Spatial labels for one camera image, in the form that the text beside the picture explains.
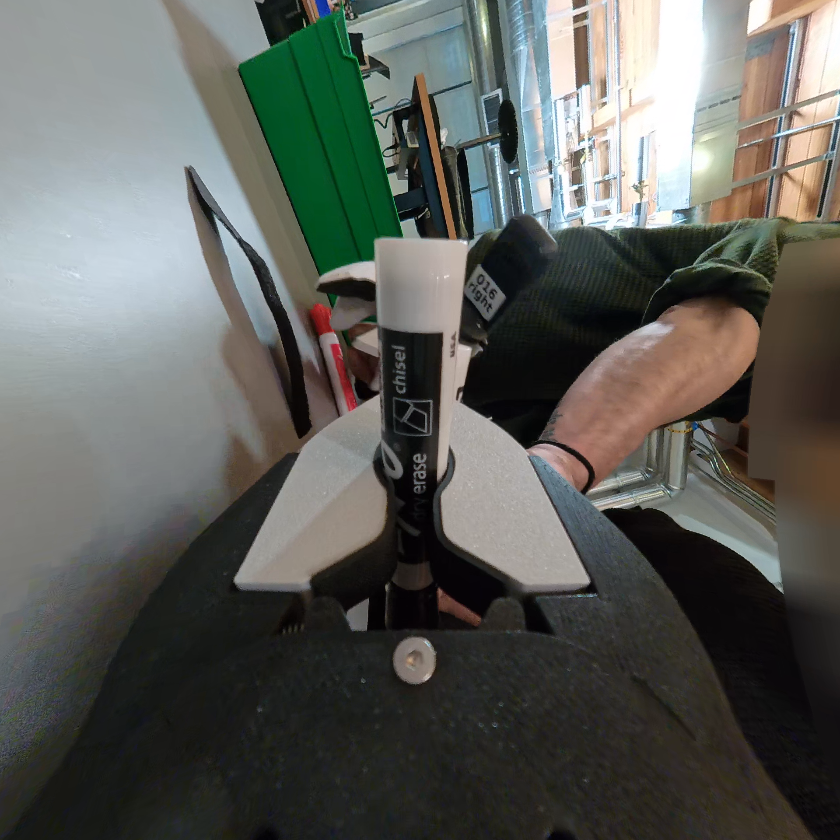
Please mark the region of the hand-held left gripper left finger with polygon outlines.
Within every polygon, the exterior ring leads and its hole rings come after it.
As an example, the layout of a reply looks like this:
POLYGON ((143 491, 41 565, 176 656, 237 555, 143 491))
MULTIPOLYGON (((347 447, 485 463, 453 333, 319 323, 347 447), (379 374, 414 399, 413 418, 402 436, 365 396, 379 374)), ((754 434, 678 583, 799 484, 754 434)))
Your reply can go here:
POLYGON ((352 570, 385 535, 375 468, 381 405, 368 401, 303 445, 234 577, 240 591, 363 591, 352 570))

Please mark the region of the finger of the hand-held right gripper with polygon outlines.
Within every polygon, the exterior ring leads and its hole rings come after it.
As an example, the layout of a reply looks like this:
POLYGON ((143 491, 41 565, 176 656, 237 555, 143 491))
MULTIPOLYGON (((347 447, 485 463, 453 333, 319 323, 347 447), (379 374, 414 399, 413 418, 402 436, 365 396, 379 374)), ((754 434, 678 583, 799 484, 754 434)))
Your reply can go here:
POLYGON ((366 297, 336 295, 332 305, 331 326, 333 330, 350 330, 362 322, 375 322, 375 294, 366 297))
POLYGON ((331 269, 320 276, 316 290, 336 298, 374 298, 375 262, 365 260, 331 269))

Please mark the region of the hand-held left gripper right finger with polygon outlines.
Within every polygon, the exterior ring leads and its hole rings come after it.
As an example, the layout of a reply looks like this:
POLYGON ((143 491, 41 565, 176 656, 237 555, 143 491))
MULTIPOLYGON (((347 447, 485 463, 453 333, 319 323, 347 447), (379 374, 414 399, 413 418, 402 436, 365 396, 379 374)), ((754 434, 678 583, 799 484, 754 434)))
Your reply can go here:
POLYGON ((591 579, 526 450, 457 402, 441 540, 507 589, 586 589, 591 579))

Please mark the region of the red dry erase marker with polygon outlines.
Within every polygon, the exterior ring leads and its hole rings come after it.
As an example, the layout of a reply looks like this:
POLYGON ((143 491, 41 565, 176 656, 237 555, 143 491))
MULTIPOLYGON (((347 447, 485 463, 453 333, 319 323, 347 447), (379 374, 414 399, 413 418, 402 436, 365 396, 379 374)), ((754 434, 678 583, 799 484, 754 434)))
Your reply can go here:
POLYGON ((309 310, 311 325, 318 336, 333 399, 339 415, 344 416, 353 411, 358 403, 350 374, 344 362, 338 334, 333 330, 331 324, 331 314, 331 309, 321 303, 316 303, 309 310))

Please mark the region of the person's right forearm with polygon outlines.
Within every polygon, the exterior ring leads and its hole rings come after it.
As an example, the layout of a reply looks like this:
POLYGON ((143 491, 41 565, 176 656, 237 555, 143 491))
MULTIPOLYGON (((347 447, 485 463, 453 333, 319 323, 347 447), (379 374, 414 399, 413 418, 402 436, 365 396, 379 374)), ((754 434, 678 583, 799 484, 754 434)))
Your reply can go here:
POLYGON ((760 326, 723 298, 691 299, 600 353, 574 381, 540 439, 578 450, 595 484, 658 427, 698 412, 755 360, 760 326))

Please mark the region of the person's right hand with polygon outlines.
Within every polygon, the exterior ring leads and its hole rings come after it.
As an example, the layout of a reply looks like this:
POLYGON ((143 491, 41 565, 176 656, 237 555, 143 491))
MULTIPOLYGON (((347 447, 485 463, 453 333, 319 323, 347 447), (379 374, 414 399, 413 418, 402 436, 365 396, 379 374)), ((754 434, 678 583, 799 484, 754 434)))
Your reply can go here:
POLYGON ((348 345, 344 354, 345 364, 356 382, 361 383, 364 392, 379 394, 381 390, 380 358, 353 345, 348 345))

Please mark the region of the black wrist band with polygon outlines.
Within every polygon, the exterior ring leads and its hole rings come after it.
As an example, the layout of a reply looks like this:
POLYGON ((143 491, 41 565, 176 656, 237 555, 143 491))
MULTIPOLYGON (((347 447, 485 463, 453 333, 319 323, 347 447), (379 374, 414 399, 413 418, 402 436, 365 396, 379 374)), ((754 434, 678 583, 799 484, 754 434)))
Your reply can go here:
POLYGON ((595 470, 591 462, 575 448, 556 440, 540 439, 533 444, 529 452, 546 461, 582 495, 586 495, 593 488, 595 470))

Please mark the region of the wooden edged desk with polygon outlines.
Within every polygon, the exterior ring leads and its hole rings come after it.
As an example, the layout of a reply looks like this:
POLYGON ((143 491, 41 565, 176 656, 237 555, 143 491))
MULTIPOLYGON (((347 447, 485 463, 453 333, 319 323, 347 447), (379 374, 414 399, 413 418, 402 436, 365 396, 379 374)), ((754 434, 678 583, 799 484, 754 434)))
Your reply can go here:
POLYGON ((415 75, 411 97, 392 111, 392 137, 392 165, 386 171, 407 184, 394 196, 399 220, 414 221, 422 238, 472 239, 466 152, 442 140, 423 73, 415 75))

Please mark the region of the green plastic bin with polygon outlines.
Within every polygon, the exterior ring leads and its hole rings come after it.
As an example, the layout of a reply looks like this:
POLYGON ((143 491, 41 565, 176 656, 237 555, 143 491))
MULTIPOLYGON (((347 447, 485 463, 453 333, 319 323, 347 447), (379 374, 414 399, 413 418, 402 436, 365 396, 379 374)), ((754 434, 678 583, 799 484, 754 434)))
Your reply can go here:
POLYGON ((318 273, 401 237, 392 187, 341 14, 238 67, 318 273))

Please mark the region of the person's black knit clothing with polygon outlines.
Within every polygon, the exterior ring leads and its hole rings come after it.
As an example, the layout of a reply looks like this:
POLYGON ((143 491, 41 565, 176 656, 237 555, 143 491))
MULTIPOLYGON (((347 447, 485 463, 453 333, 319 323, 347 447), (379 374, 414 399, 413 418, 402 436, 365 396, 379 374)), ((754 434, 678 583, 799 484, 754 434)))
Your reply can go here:
POLYGON ((784 596, 750 562, 658 509, 604 515, 646 558, 706 649, 742 733, 814 838, 839 838, 829 773, 784 596))

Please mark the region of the silver ventilation duct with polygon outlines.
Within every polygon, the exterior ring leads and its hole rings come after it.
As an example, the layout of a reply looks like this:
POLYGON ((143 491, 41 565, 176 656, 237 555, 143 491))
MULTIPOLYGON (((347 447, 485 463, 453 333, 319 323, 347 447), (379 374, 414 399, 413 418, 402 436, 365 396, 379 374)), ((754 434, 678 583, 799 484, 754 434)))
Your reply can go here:
POLYGON ((549 225, 553 203, 548 4, 538 1, 464 1, 465 36, 479 135, 502 132, 501 105, 516 117, 512 157, 502 139, 481 143, 493 223, 519 214, 549 225))

